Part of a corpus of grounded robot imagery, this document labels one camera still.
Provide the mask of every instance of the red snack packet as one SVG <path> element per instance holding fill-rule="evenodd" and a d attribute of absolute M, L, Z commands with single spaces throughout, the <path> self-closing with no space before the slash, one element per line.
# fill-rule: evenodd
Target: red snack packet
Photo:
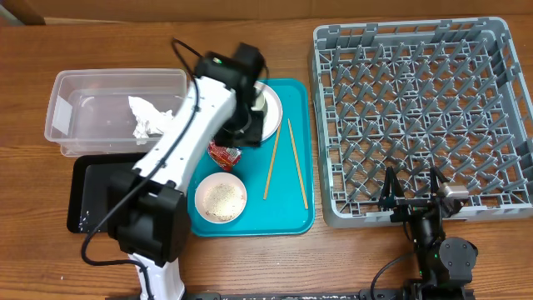
<path fill-rule="evenodd" d="M 231 171 L 241 160 L 242 151 L 234 147 L 219 147 L 213 141 L 207 146 L 207 153 L 224 171 Z"/>

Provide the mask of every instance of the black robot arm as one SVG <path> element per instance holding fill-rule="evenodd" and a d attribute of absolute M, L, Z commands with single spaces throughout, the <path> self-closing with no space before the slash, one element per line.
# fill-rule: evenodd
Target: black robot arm
<path fill-rule="evenodd" d="M 442 226 L 442 218 L 464 206 L 468 190 L 451 184 L 437 167 L 430 169 L 430 180 L 429 198 L 405 199 L 392 167 L 386 170 L 379 205 L 392 209 L 391 222 L 409 224 L 421 275 L 406 281 L 401 296 L 405 300 L 473 300 L 473 292 L 466 292 L 464 286 L 472 281 L 477 248 L 463 238 L 446 237 Z"/>

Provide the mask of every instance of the clear plastic container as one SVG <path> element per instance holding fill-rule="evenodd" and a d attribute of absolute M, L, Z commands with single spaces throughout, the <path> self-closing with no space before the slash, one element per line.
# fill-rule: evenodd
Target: clear plastic container
<path fill-rule="evenodd" d="M 53 85 L 44 137 L 61 144 L 69 157 L 146 152 L 159 137 L 133 136 L 137 121 L 128 96 L 176 114 L 186 92 L 187 77 L 180 69 L 63 71 Z"/>

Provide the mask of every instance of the black tray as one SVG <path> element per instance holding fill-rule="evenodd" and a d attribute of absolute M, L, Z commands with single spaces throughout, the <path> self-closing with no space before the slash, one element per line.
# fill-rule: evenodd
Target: black tray
<path fill-rule="evenodd" d="M 67 228 L 71 233 L 88 233 L 107 213 L 107 185 L 119 170 L 131 170 L 145 153 L 82 156 L 74 163 Z"/>

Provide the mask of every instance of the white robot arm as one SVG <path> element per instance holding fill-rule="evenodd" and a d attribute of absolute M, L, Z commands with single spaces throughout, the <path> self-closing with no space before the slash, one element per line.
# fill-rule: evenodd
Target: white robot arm
<path fill-rule="evenodd" d="M 208 53 L 195 69 L 192 83 L 197 89 L 189 89 L 172 129 L 132 172 L 113 175 L 107 202 L 114 214 L 107 221 L 108 234 L 135 261 L 141 299 L 183 297 L 177 256 L 190 232 L 189 181 L 211 140 L 227 147 L 260 145 L 264 116 L 251 107 L 256 100 L 254 83 L 263 68 L 262 55 L 246 44 L 232 58 Z M 135 189 L 131 201 L 116 209 Z"/>

